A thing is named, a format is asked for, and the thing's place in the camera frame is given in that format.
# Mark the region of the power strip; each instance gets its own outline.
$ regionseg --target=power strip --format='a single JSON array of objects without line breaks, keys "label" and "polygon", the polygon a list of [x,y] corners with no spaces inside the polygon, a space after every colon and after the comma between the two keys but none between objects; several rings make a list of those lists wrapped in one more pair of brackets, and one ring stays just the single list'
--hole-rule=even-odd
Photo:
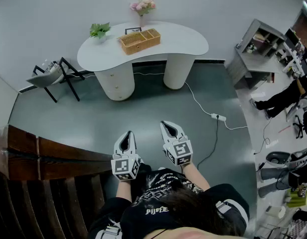
[{"label": "power strip", "polygon": [[225,122],[227,120],[226,117],[218,115],[218,114],[211,114],[211,117],[215,120],[220,120],[220,121],[223,121],[223,122]]}]

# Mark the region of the graphic t-shirt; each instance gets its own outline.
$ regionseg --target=graphic t-shirt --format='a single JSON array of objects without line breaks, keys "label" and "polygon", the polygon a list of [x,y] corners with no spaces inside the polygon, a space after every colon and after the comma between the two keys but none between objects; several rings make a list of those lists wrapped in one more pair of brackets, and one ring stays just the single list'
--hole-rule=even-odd
[{"label": "graphic t-shirt", "polygon": [[249,206],[242,196],[229,184],[220,184],[206,191],[187,180],[182,174],[164,169],[147,174],[146,188],[143,194],[133,203],[123,198],[109,199],[100,210],[96,220],[90,227],[89,239],[100,239],[106,233],[114,234],[118,229],[117,238],[143,239],[158,229],[177,229],[182,227],[169,214],[168,208],[160,199],[171,193],[174,181],[181,183],[197,194],[211,198],[222,205],[225,218],[231,222],[240,235],[243,235],[248,219]]}]

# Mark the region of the wooden stair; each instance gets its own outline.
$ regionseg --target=wooden stair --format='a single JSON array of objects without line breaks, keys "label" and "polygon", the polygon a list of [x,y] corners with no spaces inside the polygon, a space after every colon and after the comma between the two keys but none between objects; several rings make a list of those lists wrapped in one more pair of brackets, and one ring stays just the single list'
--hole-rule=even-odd
[{"label": "wooden stair", "polygon": [[0,238],[86,239],[111,156],[0,129]]}]

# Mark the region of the white wall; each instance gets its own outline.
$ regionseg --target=white wall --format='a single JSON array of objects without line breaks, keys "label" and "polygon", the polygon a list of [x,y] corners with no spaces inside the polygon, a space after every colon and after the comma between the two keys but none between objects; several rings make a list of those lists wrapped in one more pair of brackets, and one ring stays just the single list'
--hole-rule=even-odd
[{"label": "white wall", "polygon": [[8,124],[18,92],[0,78],[0,128]]},{"label": "white wall", "polygon": [[[122,23],[136,18],[135,0],[0,0],[0,74],[14,88],[35,64],[60,56],[77,64],[77,51],[92,23]],[[208,59],[230,60],[234,45],[254,18],[281,32],[293,25],[302,0],[155,0],[149,16],[191,27],[209,42]]]}]

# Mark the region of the storage box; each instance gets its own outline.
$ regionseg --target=storage box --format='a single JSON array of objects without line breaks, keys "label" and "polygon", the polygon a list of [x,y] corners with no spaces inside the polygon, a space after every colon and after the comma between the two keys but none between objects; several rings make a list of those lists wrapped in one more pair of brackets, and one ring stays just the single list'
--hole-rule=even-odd
[{"label": "storage box", "polygon": [[161,35],[155,29],[149,29],[139,33],[132,33],[120,37],[122,49],[127,55],[160,44]]}]

